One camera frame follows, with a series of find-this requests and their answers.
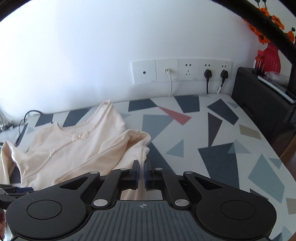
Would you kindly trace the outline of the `black plug right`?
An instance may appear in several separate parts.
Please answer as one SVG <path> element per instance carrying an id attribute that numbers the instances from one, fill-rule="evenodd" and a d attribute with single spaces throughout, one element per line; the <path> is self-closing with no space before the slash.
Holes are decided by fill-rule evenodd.
<path id="1" fill-rule="evenodd" d="M 224 83 L 225 83 L 225 80 L 228 79 L 229 77 L 229 74 L 228 74 L 228 71 L 227 70 L 222 70 L 222 72 L 220 73 L 220 77 L 222 78 L 222 82 L 221 82 L 221 85 L 218 87 L 218 89 L 216 90 L 216 93 L 219 94 Z"/>

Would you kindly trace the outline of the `black side cabinet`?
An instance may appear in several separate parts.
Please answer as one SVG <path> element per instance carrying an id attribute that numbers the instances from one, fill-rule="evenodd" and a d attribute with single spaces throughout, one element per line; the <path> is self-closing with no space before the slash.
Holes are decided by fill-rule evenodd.
<path id="1" fill-rule="evenodd" d="M 247 67 L 237 69 L 231 97 L 281 155 L 295 137 L 295 104 L 259 80 Z"/>

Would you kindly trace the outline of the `geometric patterned mat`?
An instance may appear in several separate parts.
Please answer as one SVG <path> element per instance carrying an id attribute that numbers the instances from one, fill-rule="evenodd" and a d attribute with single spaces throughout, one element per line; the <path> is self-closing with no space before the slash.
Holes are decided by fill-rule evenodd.
<path id="1" fill-rule="evenodd" d="M 262 196 L 277 212 L 272 240 L 295 233 L 295 180 L 254 122 L 225 94 L 118 102 L 128 129 L 151 136 L 154 167 L 191 170 Z"/>

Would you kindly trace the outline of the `white wall socket panel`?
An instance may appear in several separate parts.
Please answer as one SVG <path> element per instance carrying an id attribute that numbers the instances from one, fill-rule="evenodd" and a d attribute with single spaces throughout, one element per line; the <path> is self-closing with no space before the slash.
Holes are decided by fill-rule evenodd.
<path id="1" fill-rule="evenodd" d="M 223 70 L 231 73 L 232 64 L 230 60 L 200 58 L 144 60 L 132 63 L 132 73 L 135 84 L 204 80 L 207 69 L 212 80 L 219 80 Z"/>

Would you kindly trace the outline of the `orange artificial flowers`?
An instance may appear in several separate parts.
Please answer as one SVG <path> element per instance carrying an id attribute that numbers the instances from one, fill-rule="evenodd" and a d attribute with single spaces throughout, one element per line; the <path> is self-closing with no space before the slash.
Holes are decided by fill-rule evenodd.
<path id="1" fill-rule="evenodd" d="M 256 2 L 256 7 L 258 10 L 266 16 L 281 32 L 284 33 L 284 35 L 294 44 L 295 43 L 295 28 L 292 27 L 291 30 L 285 31 L 285 26 L 281 22 L 280 18 L 271 15 L 268 11 L 267 7 L 267 1 L 261 1 L 261 0 L 255 0 Z M 252 24 L 250 24 L 248 21 L 244 20 L 247 24 L 249 29 L 258 37 L 258 40 L 261 44 L 269 44 L 271 41 L 262 33 L 260 32 L 257 28 L 255 28 Z"/>

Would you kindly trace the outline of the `black plug left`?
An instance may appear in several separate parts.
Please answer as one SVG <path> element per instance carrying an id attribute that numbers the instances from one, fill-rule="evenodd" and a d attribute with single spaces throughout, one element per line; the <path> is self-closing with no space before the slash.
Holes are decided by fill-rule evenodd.
<path id="1" fill-rule="evenodd" d="M 209 80 L 212 77 L 212 71 L 210 69 L 206 69 L 204 72 L 204 77 L 206 78 L 206 92 L 209 94 Z"/>

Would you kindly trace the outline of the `black plug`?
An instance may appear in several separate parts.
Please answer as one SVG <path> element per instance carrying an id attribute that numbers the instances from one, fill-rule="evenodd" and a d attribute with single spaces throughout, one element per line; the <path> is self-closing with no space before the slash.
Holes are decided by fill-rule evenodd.
<path id="1" fill-rule="evenodd" d="M 222 72 L 220 73 L 220 77 L 222 78 L 222 82 L 221 82 L 221 85 L 218 87 L 218 89 L 216 90 L 216 93 L 219 94 L 224 83 L 225 83 L 225 80 L 228 79 L 229 77 L 229 74 L 228 74 L 228 71 L 227 70 L 222 70 Z"/>
<path id="2" fill-rule="evenodd" d="M 204 77 L 206 78 L 206 92 L 209 94 L 209 80 L 212 77 L 212 71 L 210 69 L 206 69 L 204 72 Z"/>

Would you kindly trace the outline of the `red vase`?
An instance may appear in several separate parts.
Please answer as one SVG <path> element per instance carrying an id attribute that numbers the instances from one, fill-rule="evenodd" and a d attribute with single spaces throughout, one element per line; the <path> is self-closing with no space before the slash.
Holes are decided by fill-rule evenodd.
<path id="1" fill-rule="evenodd" d="M 268 43 L 267 48 L 258 53 L 263 57 L 263 71 L 280 73 L 281 63 L 278 48 L 273 43 Z"/>

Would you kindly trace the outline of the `cream long-sleeve top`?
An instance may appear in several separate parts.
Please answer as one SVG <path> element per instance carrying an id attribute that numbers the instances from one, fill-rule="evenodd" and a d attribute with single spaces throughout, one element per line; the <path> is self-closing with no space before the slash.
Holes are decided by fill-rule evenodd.
<path id="1" fill-rule="evenodd" d="M 1 149 L 1 184 L 9 184 L 16 165 L 21 186 L 41 190 L 91 171 L 108 175 L 112 170 L 143 165 L 151 136 L 127 129 L 111 101 L 100 104 L 85 122 L 66 128 L 57 123 L 37 131 L 27 152 L 10 142 Z"/>

